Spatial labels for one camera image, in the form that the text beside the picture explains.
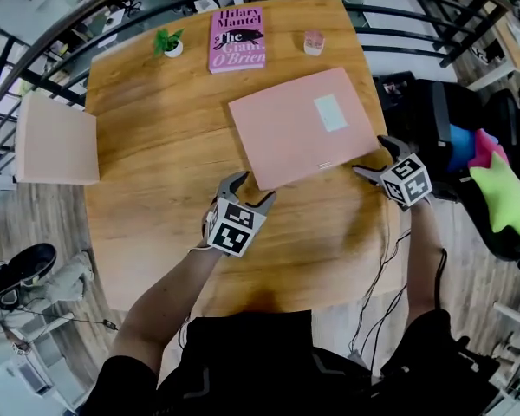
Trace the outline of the black office chair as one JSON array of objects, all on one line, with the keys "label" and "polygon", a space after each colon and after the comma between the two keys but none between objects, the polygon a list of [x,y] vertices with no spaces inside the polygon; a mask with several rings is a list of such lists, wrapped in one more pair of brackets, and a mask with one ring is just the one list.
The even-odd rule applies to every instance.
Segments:
[{"label": "black office chair", "polygon": [[510,227],[493,233],[484,196],[468,166],[448,172],[452,155],[450,125],[476,132],[483,128],[498,139],[520,179],[520,91],[500,89],[481,101],[457,83],[417,79],[410,72],[374,80],[389,135],[406,142],[425,163],[436,198],[460,203],[490,252],[517,264],[520,237]]}]

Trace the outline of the green star cushion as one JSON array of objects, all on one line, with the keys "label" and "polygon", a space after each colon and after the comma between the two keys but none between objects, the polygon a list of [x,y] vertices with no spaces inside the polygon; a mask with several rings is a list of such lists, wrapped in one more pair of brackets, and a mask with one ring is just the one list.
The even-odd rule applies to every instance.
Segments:
[{"label": "green star cushion", "polygon": [[486,202],[491,231],[499,233],[510,227],[520,237],[520,179],[506,160],[491,153],[490,166],[469,169]]}]

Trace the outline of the small potted plant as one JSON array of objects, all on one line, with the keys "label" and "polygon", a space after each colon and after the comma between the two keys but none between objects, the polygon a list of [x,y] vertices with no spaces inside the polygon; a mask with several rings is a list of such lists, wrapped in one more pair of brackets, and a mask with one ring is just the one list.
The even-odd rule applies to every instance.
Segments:
[{"label": "small potted plant", "polygon": [[159,29],[156,31],[153,46],[156,56],[166,55],[176,57],[181,54],[183,44],[180,41],[184,29],[179,29],[173,33],[169,33],[167,29]]}]

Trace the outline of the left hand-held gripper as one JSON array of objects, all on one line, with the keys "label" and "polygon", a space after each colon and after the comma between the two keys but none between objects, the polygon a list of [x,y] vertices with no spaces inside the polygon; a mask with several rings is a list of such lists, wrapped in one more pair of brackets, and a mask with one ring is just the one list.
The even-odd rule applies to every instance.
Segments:
[{"label": "left hand-held gripper", "polygon": [[276,192],[271,191],[256,204],[238,204],[237,191],[249,174],[249,171],[235,172],[220,182],[218,199],[205,222],[207,244],[234,257],[246,252],[276,201]]}]

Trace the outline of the black helmet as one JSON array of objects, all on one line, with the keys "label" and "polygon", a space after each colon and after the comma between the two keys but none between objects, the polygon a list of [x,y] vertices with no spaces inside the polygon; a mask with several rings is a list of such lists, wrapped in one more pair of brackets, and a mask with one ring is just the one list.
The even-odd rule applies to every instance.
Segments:
[{"label": "black helmet", "polygon": [[16,309],[23,292],[35,287],[45,277],[57,257],[52,244],[41,243],[30,246],[0,263],[0,311]]}]

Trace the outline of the small pink cup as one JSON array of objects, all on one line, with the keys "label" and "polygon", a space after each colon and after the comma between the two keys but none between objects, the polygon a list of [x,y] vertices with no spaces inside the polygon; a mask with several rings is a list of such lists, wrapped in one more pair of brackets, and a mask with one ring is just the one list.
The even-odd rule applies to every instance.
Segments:
[{"label": "small pink cup", "polygon": [[311,56],[319,56],[325,44],[325,37],[321,31],[309,30],[304,33],[303,50]]}]

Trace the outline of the pink cushion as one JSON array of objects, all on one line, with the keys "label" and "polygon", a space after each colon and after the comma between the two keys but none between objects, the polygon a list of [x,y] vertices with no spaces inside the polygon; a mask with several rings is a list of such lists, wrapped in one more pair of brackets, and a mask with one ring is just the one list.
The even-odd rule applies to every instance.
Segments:
[{"label": "pink cushion", "polygon": [[488,134],[483,128],[478,129],[474,133],[475,155],[468,162],[468,167],[483,167],[489,169],[493,154],[497,154],[506,163],[509,163],[508,157],[503,147],[498,143],[498,139]]}]

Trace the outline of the pink cardboard box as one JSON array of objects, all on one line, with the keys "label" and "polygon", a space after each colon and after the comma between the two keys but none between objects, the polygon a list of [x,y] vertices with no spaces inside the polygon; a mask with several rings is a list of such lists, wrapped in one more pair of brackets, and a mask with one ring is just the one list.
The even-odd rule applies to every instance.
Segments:
[{"label": "pink cardboard box", "polygon": [[332,68],[230,102],[257,186],[304,179],[376,151],[379,142],[344,68]]}]

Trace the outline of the person's left forearm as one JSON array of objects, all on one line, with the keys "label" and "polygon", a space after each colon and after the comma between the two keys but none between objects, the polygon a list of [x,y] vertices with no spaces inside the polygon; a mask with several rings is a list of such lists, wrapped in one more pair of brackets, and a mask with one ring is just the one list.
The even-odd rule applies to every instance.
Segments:
[{"label": "person's left forearm", "polygon": [[192,312],[223,254],[214,248],[190,250],[130,308],[109,355],[134,358],[157,374],[165,348]]}]

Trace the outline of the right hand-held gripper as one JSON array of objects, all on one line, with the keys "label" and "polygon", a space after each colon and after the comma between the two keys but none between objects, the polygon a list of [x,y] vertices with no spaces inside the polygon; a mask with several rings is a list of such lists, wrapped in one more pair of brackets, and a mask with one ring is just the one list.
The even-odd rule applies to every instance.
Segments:
[{"label": "right hand-held gripper", "polygon": [[383,188],[387,197],[406,211],[432,192],[426,166],[404,141],[388,135],[378,135],[377,139],[393,164],[381,169],[354,165],[352,169],[370,184]]}]

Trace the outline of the person's black clothing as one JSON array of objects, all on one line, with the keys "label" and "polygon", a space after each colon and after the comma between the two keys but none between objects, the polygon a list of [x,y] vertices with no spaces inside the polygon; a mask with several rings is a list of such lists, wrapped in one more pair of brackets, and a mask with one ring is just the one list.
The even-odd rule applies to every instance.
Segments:
[{"label": "person's black clothing", "polygon": [[408,326],[381,374],[316,347],[307,312],[198,318],[163,380],[108,359],[81,416],[480,416],[497,395],[442,309]]}]

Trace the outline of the pink book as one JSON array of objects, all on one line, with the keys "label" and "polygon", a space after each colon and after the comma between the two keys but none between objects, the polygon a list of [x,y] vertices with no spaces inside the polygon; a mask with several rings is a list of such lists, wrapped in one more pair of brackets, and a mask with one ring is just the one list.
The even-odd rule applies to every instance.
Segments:
[{"label": "pink book", "polygon": [[210,72],[264,68],[263,22],[263,9],[259,6],[216,11],[211,17]]}]

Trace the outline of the person's right forearm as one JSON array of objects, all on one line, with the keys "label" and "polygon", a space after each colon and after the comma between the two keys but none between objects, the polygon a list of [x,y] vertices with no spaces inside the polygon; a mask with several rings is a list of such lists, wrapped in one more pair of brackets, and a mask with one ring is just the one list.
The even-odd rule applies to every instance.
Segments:
[{"label": "person's right forearm", "polygon": [[431,204],[421,200],[410,208],[410,213],[411,235],[406,277],[407,326],[436,308],[435,282],[443,248]]}]

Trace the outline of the blue cushion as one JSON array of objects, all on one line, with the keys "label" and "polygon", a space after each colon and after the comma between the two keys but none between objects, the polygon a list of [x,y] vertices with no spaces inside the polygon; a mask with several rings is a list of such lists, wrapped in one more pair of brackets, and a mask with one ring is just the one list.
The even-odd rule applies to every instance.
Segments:
[{"label": "blue cushion", "polygon": [[452,155],[447,166],[448,172],[463,170],[475,157],[475,132],[450,125]]}]

